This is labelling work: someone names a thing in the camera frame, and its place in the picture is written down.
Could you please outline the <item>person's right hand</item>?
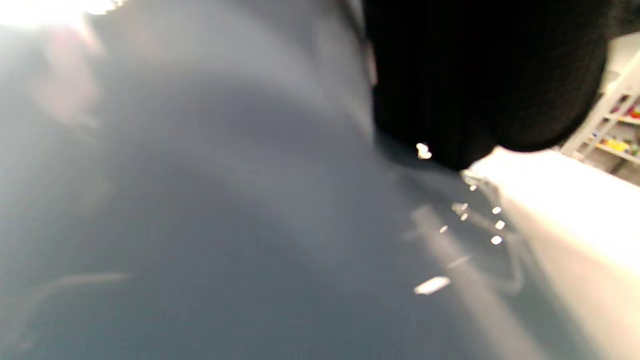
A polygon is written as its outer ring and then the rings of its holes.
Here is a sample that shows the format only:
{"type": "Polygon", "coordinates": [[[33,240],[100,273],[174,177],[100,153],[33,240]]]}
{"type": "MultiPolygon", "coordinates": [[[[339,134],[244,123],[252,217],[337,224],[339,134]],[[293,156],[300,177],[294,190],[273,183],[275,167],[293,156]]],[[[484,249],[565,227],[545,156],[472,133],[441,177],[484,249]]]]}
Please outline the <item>person's right hand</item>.
{"type": "Polygon", "coordinates": [[[589,114],[614,0],[365,0],[374,121],[460,171],[496,146],[546,150],[589,114]]]}

